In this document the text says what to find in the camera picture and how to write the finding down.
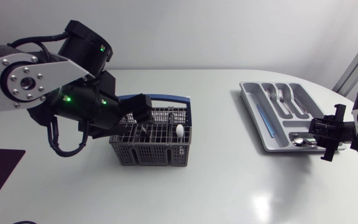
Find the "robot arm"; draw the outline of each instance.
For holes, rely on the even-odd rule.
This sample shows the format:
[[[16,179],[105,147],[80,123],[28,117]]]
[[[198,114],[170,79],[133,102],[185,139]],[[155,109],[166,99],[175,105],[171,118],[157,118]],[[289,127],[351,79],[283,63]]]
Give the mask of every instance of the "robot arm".
[[[66,39],[58,54],[42,42]],[[43,52],[21,52],[16,47],[35,43]],[[104,69],[110,45],[77,21],[56,36],[29,37],[0,45],[0,111],[27,109],[31,118],[48,129],[48,141],[63,157],[73,156],[88,136],[100,138],[126,130],[119,125],[128,113],[138,123],[151,123],[151,100],[143,94],[121,102],[115,95],[115,78]],[[78,121],[83,140],[71,152],[58,147],[55,115]]]
[[[315,118],[311,121],[309,133],[317,140],[317,145],[326,148],[322,159],[332,161],[340,142],[351,143],[351,149],[358,152],[358,94],[352,114],[354,122],[343,122],[346,106],[335,105],[336,114]]]

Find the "green led light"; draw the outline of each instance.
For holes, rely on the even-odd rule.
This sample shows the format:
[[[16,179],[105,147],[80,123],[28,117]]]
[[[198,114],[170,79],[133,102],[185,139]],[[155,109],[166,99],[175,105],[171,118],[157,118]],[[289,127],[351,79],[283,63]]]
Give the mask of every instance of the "green led light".
[[[70,98],[69,96],[65,95],[65,96],[63,97],[63,101],[70,102],[70,101],[71,101],[71,98]]]

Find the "spoon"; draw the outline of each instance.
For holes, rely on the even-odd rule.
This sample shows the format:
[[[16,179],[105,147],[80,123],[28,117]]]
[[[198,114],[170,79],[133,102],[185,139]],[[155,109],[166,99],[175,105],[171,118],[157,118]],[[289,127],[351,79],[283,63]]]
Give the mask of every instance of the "spoon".
[[[294,143],[295,146],[305,146],[305,145],[315,146],[317,144],[316,141],[309,141],[303,137],[296,137],[292,139],[292,142]]]
[[[183,135],[185,135],[185,130],[183,129],[183,125],[178,124],[178,126],[177,126],[177,136],[180,139],[180,143],[182,142]],[[185,154],[185,151],[183,150],[182,146],[179,146],[179,154],[181,156]]]

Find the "gray plastic tray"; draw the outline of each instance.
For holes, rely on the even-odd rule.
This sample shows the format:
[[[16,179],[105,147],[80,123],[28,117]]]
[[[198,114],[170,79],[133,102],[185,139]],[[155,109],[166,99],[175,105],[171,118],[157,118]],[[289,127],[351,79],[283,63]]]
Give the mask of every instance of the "gray plastic tray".
[[[240,82],[241,97],[254,120],[262,139],[264,148],[268,152],[317,152],[325,151],[318,146],[296,146],[292,139],[299,136],[313,139],[309,134],[310,121],[313,118],[322,118],[324,113],[299,83],[287,82]],[[285,105],[280,101],[279,90],[282,90],[283,99],[291,110],[288,112]],[[269,134],[266,124],[257,109],[262,109],[274,131],[274,138]],[[338,150],[346,149],[346,145],[340,143]]]

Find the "fork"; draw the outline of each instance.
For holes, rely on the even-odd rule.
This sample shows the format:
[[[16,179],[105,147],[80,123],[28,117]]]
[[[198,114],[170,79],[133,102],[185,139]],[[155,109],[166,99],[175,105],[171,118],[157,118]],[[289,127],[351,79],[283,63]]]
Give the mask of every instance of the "fork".
[[[285,102],[285,100],[284,100],[283,90],[278,90],[278,97],[280,98],[280,102],[283,104],[283,106],[285,107],[285,109],[287,109],[287,111],[288,111],[289,113],[292,113],[291,108],[289,107],[289,105],[287,104],[287,102]]]

